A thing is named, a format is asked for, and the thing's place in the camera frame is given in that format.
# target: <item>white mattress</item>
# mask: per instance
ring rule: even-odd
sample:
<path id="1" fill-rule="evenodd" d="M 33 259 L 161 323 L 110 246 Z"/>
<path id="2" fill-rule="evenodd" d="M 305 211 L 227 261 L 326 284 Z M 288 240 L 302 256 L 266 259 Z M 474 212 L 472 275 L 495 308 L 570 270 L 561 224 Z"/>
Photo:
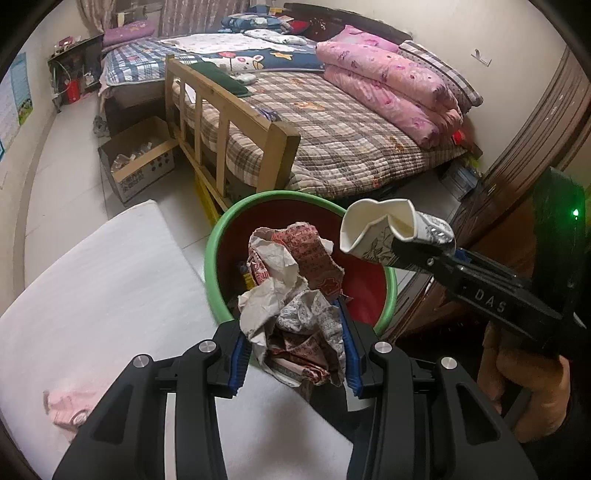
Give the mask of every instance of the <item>white mattress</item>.
<path id="1" fill-rule="evenodd" d="M 104 392 L 133 356 L 180 355 L 215 329 L 203 284 L 156 203 L 133 207 L 60 258 L 1 317 L 2 420 L 49 480 L 69 444 L 45 414 L 44 390 Z M 238 396 L 216 405 L 229 479 L 345 479 L 351 444 L 261 370 L 250 367 Z M 171 442 L 166 450 L 174 478 Z"/>

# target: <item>purple pillow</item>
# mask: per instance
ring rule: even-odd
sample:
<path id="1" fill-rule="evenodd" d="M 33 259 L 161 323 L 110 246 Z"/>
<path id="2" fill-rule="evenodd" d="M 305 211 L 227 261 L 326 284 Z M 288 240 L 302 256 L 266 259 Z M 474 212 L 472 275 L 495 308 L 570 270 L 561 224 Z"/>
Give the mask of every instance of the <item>purple pillow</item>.
<path id="1" fill-rule="evenodd" d="M 105 31 L 103 37 L 103 48 L 124 43 L 138 38 L 150 37 L 156 30 L 156 26 L 148 20 L 139 20 L 132 22 L 123 27 L 110 28 Z"/>

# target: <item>cardboard box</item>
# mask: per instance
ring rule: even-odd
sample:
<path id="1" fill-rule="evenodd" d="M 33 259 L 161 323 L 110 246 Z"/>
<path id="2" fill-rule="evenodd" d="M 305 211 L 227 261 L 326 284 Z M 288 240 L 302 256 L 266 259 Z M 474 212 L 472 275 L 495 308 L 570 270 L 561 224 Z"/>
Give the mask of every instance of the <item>cardboard box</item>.
<path id="1" fill-rule="evenodd" d="M 141 145 L 152 142 L 152 149 L 125 167 L 111 173 L 111 165 L 118 154 L 130 157 Z M 100 162 L 113 191 L 122 202 L 138 194 L 174 168 L 173 148 L 178 141 L 170 137 L 167 123 L 152 116 L 115 135 L 99 147 Z"/>

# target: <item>wall poster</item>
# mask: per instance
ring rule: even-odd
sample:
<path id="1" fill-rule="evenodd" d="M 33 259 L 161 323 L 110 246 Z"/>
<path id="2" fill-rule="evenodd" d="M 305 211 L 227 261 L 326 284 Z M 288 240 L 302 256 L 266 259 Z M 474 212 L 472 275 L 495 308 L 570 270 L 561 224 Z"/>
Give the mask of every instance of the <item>wall poster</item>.
<path id="1" fill-rule="evenodd" d="M 27 54 L 19 53 L 0 82 L 0 160 L 33 111 Z"/>

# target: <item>pink quilt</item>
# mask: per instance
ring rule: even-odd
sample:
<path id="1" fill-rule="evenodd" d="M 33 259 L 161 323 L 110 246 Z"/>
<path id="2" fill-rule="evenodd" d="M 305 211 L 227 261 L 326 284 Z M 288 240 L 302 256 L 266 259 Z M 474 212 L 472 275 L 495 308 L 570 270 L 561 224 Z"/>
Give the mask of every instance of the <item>pink quilt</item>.
<path id="1" fill-rule="evenodd" d="M 441 78 L 397 53 L 328 41 L 316 45 L 316 56 L 329 65 L 382 82 L 435 112 L 460 112 L 456 98 Z"/>
<path id="2" fill-rule="evenodd" d="M 340 67 L 328 65 L 324 78 L 383 116 L 421 148 L 436 147 L 443 137 L 451 136 L 462 125 L 462 116 L 457 110 L 443 114 L 433 112 L 384 83 Z"/>

